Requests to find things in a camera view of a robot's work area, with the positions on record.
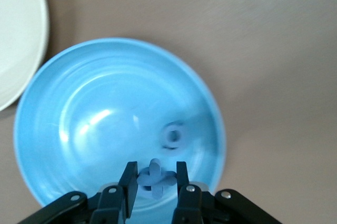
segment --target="plate rim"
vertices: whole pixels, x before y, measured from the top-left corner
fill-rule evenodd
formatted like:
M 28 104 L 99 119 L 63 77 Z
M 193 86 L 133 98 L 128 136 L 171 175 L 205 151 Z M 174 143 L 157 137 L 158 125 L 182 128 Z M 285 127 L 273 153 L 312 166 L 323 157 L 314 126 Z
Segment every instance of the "plate rim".
M 36 53 L 36 57 L 34 63 L 32 64 L 31 70 L 29 71 L 29 74 L 26 76 L 26 81 L 21 83 L 21 86 L 16 90 L 15 95 L 13 95 L 11 98 L 7 99 L 6 102 L 3 104 L 0 104 L 0 111 L 6 109 L 9 107 L 13 102 L 18 100 L 18 98 L 22 95 L 22 93 L 25 91 L 27 86 L 29 85 L 30 81 L 34 77 L 34 74 L 38 70 L 39 66 L 43 62 L 43 59 L 45 57 L 47 48 L 48 48 L 48 42 L 49 42 L 49 32 L 50 32 L 50 19 L 49 19 L 49 8 L 48 8 L 48 1 L 47 0 L 39 0 L 39 11 L 41 13 L 41 23 L 42 23 L 42 29 L 41 29 L 41 37 L 40 37 L 40 46 L 38 48 L 38 52 Z

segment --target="blue plastic piece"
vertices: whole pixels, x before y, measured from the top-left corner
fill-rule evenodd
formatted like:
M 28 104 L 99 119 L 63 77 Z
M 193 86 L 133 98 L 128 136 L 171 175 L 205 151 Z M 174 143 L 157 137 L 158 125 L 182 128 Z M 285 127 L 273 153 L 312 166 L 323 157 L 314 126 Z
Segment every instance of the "blue plastic piece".
M 188 132 L 183 122 L 175 121 L 165 125 L 161 142 L 168 155 L 178 155 L 188 146 Z
M 150 161 L 149 167 L 140 171 L 137 183 L 138 194 L 147 198 L 161 199 L 167 186 L 177 183 L 174 171 L 165 171 L 161 167 L 159 159 Z
M 186 145 L 171 152 L 163 131 L 177 121 Z M 119 181 L 128 161 L 142 170 L 155 157 L 171 171 L 186 161 L 190 179 L 214 191 L 225 160 L 221 114 L 199 76 L 170 52 L 127 38 L 84 42 L 42 66 L 20 99 L 14 147 L 42 206 L 73 190 L 91 197 Z M 160 200 L 138 195 L 128 223 L 170 223 L 176 195 L 174 186 Z

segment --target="beige table surface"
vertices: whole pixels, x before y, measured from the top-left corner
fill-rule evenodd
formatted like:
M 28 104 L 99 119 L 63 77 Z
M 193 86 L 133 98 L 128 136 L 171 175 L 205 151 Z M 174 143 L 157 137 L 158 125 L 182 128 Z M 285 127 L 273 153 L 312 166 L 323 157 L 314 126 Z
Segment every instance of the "beige table surface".
M 99 37 L 162 46 L 222 110 L 234 188 L 282 223 L 337 222 L 337 0 L 48 0 L 47 58 Z M 39 209 L 0 112 L 0 223 Z

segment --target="blue cross-shaped object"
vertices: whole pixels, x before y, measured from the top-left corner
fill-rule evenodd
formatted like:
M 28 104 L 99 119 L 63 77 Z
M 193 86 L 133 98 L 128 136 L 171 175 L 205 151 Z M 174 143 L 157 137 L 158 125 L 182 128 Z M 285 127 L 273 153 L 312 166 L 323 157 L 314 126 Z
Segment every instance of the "blue cross-shaped object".
M 150 161 L 149 167 L 143 169 L 137 178 L 139 186 L 151 191 L 152 198 L 161 199 L 165 186 L 173 186 L 177 183 L 174 171 L 164 171 L 160 161 L 154 158 Z

